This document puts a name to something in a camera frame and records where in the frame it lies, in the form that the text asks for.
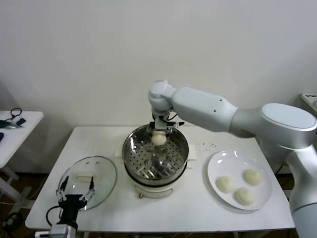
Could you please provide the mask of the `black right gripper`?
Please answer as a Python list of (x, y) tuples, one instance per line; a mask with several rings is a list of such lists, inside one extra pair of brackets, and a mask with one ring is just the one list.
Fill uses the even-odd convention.
[(154, 117), (153, 121), (148, 124), (148, 134), (152, 136), (154, 131), (165, 131), (167, 136), (174, 132), (174, 128), (178, 128), (178, 123), (165, 120), (163, 117)]

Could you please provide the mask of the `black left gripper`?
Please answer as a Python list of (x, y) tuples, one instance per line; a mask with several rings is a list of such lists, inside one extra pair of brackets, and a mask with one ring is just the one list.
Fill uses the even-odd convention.
[(68, 184), (69, 176), (62, 179), (57, 187), (56, 195), (58, 204), (62, 209), (59, 224), (75, 224), (80, 209), (87, 205), (87, 201), (95, 195), (94, 177), (91, 177), (89, 190), (83, 196), (81, 194), (65, 195), (65, 190)]

